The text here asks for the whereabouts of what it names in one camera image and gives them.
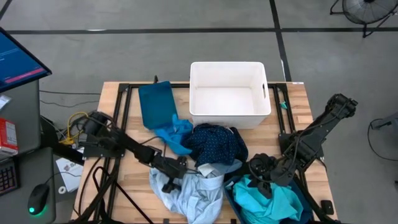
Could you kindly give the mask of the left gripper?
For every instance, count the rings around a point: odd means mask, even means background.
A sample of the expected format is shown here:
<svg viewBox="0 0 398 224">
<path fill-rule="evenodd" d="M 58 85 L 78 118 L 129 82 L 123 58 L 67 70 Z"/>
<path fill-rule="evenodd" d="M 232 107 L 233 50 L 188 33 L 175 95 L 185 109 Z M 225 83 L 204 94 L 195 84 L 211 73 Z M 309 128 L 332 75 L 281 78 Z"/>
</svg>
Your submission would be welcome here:
<svg viewBox="0 0 398 224">
<path fill-rule="evenodd" d="M 170 178 L 162 187 L 163 193 L 169 194 L 173 190 L 181 190 L 181 186 L 175 184 L 174 179 L 182 179 L 187 173 L 186 157 L 180 156 L 177 159 L 174 159 L 157 154 L 152 161 L 152 166 Z"/>
</svg>

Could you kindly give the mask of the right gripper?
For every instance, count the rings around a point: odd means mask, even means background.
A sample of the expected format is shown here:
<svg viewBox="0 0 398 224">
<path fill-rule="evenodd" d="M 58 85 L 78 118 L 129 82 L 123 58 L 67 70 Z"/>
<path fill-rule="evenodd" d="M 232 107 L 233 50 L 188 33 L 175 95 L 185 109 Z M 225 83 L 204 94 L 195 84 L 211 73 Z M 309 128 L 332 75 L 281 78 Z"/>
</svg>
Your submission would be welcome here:
<svg viewBox="0 0 398 224">
<path fill-rule="evenodd" d="M 267 199 L 272 198 L 271 182 L 280 179 L 276 168 L 279 159 L 274 156 L 268 156 L 265 153 L 256 154 L 248 162 L 250 171 L 248 187 L 257 187 L 258 191 Z"/>
</svg>

